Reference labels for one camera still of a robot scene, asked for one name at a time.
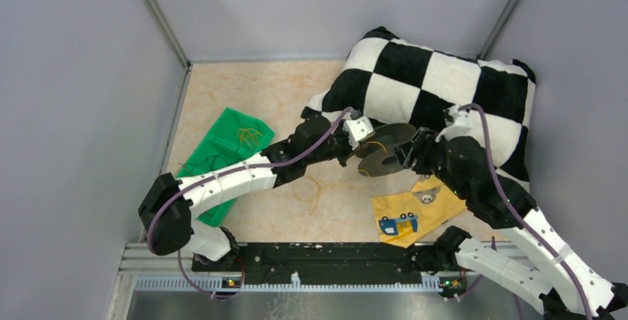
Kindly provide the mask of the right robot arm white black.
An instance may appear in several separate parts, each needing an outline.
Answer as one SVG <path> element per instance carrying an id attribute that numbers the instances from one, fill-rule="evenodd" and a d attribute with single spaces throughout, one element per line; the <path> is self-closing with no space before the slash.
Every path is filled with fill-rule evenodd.
<path id="1" fill-rule="evenodd" d="M 530 267 L 485 247 L 460 227 L 434 242 L 428 269 L 474 270 L 533 306 L 545 319 L 610 319 L 627 306 L 627 286 L 597 274 L 553 230 L 541 208 L 518 182 L 496 172 L 490 141 L 441 138 L 421 128 L 395 149 L 403 169 L 435 176 L 467 209 L 506 236 Z"/>

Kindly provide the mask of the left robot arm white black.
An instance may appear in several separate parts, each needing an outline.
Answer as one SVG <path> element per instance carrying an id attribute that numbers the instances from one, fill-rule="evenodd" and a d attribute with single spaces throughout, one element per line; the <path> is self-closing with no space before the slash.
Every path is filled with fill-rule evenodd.
<path id="1" fill-rule="evenodd" d="M 237 262 L 238 244 L 223 227 L 211 227 L 199 216 L 233 199 L 271 190 L 304 176 L 311 164 L 332 159 L 345 165 L 373 134 L 364 116 L 342 113 L 335 121 L 305 119 L 288 138 L 243 161 L 197 176 L 160 175 L 138 209 L 148 250 L 156 256 L 187 251 L 229 270 Z"/>

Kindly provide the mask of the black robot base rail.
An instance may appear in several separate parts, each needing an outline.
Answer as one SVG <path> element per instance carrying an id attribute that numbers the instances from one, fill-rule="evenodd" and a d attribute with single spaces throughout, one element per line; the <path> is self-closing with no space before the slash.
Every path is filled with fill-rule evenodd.
<path id="1" fill-rule="evenodd" d="M 248 243 L 221 261 L 192 263 L 195 273 L 234 272 L 246 285 L 420 284 L 428 276 L 464 278 L 468 272 L 433 244 L 408 248 L 384 243 Z"/>

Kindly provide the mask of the black cable spool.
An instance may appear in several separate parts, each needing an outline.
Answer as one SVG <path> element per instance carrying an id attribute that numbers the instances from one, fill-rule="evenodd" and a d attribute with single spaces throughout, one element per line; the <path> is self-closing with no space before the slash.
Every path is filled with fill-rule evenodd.
<path id="1" fill-rule="evenodd" d="M 411 124 L 385 124 L 375 128 L 369 138 L 355 154 L 360 159 L 358 173 L 366 177 L 381 177 L 402 170 L 395 148 L 411 141 L 417 129 Z"/>

